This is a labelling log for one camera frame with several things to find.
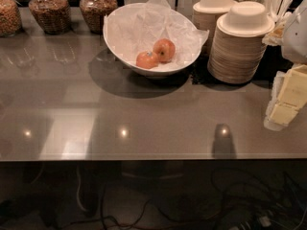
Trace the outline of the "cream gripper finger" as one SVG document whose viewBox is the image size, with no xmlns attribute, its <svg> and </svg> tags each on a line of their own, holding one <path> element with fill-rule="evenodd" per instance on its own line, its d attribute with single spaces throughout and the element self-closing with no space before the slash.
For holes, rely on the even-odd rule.
<svg viewBox="0 0 307 230">
<path fill-rule="evenodd" d="M 287 127 L 307 104 L 307 65 L 294 64 L 286 73 L 278 71 L 273 80 L 272 98 L 267 106 L 264 127 L 280 131 Z"/>
</svg>

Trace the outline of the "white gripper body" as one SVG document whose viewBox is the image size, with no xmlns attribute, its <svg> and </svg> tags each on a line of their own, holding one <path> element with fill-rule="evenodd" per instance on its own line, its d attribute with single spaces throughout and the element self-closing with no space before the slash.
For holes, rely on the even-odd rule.
<svg viewBox="0 0 307 230">
<path fill-rule="evenodd" d="M 281 52 L 293 63 L 307 63 L 307 5 L 300 4 L 286 21 Z"/>
</svg>

